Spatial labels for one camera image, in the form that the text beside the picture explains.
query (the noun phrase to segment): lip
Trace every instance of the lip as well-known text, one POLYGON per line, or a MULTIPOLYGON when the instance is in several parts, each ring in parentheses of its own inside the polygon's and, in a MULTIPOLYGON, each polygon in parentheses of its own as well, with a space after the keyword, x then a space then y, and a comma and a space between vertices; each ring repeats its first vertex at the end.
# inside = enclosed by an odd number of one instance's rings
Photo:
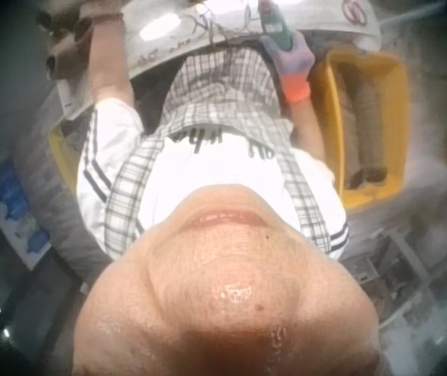
POLYGON ((239 210, 212 210, 199 213, 188 221, 182 230, 204 229, 223 223, 237 223, 248 226, 265 227, 267 224, 257 214, 239 210))

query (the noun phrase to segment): striped sleeve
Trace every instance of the striped sleeve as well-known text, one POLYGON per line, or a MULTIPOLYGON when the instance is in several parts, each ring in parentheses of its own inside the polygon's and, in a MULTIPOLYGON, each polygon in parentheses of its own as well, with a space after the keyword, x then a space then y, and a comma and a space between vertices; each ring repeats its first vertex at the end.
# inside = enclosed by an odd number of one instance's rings
POLYGON ((338 260, 349 241, 349 227, 346 211, 333 186, 333 173, 308 153, 295 148, 293 151, 325 220, 330 235, 329 257, 338 260))
POLYGON ((108 196, 142 131, 138 113, 118 99, 106 99, 93 111, 78 167, 77 199, 85 226, 102 249, 108 196))

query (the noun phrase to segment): power tool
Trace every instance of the power tool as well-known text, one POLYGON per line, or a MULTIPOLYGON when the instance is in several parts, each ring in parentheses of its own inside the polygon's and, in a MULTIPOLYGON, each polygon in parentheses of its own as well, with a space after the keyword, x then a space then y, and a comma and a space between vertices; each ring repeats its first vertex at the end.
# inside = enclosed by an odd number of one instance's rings
POLYGON ((269 35, 282 51, 291 51, 293 48, 292 32, 286 26, 278 5, 272 0, 259 0, 258 11, 263 32, 269 35))

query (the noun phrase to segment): plaid apron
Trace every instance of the plaid apron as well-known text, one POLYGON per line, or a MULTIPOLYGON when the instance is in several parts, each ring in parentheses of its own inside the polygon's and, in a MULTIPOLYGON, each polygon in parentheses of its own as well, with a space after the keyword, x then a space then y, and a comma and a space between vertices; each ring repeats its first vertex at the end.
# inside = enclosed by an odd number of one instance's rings
POLYGON ((243 48, 187 58, 166 97, 158 128, 139 141, 112 186, 105 208, 106 252, 122 255, 144 232, 138 219, 140 204, 165 138, 204 124, 231 127, 274 151, 301 233, 328 253, 325 220, 291 150, 293 125, 281 117, 271 72, 262 57, 243 48))

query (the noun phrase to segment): orange glove cuff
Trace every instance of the orange glove cuff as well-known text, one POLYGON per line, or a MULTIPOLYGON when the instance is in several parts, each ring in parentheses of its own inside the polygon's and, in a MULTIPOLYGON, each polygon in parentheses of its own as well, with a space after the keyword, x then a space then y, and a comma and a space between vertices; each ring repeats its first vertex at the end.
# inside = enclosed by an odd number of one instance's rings
POLYGON ((281 76, 281 87, 288 103, 298 103, 311 96, 311 86, 305 74, 281 76))

